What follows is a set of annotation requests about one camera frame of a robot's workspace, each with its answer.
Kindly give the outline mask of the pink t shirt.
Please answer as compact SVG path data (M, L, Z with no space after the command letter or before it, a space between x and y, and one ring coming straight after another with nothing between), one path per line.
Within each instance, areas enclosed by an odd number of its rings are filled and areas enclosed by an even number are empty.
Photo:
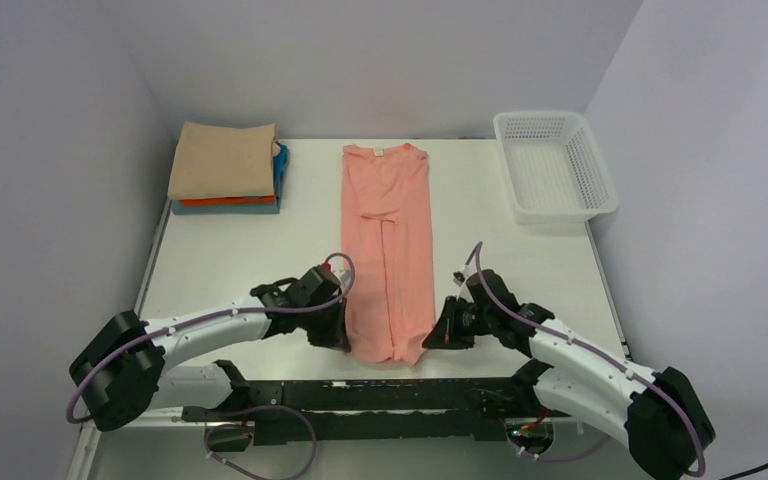
M366 362L416 364L435 322L433 234L425 151L346 145L341 249L354 262L346 329Z

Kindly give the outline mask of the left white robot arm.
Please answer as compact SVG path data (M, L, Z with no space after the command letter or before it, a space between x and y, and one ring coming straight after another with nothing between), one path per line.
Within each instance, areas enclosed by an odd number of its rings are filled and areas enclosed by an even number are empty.
M102 432L164 408L199 407L235 419L248 402L248 385L237 367L227 360L192 366L190 360L297 330L314 346L346 351L345 306L353 283L352 271L324 262L213 309L160 319L121 312L71 363L77 391L66 418L92 422Z

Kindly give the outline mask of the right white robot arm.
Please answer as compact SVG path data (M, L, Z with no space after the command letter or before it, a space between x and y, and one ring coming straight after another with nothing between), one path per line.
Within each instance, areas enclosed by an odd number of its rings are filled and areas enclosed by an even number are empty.
M567 414L624 445L654 479L679 479L699 464L715 430L686 375L606 353L553 312L521 303L493 270L455 273L427 350L465 350L491 335L528 361L512 376L517 411Z

